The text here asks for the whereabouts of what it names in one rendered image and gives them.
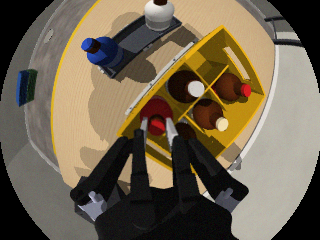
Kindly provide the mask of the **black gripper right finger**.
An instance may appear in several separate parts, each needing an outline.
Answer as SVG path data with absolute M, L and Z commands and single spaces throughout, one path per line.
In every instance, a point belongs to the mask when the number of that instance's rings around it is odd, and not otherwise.
M 232 213 L 249 193 L 248 187 L 234 179 L 198 139 L 184 140 L 179 136 L 171 118 L 166 118 L 165 133 L 169 150 L 172 152 L 173 186 L 179 188 L 182 224 L 192 227 L 206 216 L 191 165 L 215 203 Z

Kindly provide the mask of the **red bottle with pale label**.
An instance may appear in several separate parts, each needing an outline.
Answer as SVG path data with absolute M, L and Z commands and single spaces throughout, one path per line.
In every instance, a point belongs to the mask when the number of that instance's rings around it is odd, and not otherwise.
M 152 96 L 140 111 L 140 122 L 148 117 L 148 131 L 154 136 L 160 136 L 166 128 L 166 118 L 173 121 L 173 111 L 168 102 L 161 96 Z

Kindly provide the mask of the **blue bottle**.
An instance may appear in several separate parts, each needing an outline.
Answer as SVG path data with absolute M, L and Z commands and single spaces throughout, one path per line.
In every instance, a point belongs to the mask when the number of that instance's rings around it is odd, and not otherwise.
M 112 38 L 106 36 L 86 38 L 81 49 L 87 52 L 89 62 L 103 67 L 116 67 L 124 58 L 123 49 Z

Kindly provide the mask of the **dark brown bottle with cream cap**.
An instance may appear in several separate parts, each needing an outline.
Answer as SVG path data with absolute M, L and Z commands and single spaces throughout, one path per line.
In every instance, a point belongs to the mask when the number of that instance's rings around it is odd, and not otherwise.
M 228 127 L 228 120 L 222 116 L 221 106 L 216 101 L 204 96 L 187 113 L 203 129 L 216 128 L 219 131 L 224 131 Z

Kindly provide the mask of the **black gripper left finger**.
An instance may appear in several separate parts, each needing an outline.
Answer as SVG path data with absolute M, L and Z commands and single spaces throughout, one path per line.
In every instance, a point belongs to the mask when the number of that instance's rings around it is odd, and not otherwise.
M 148 117 L 143 117 L 141 129 L 134 130 L 134 138 L 119 137 L 88 178 L 70 191 L 71 199 L 94 221 L 106 211 L 106 202 L 129 155 L 132 154 L 130 219 L 133 225 L 140 230 L 149 230 L 155 225 L 155 212 L 145 155 L 147 120 Z

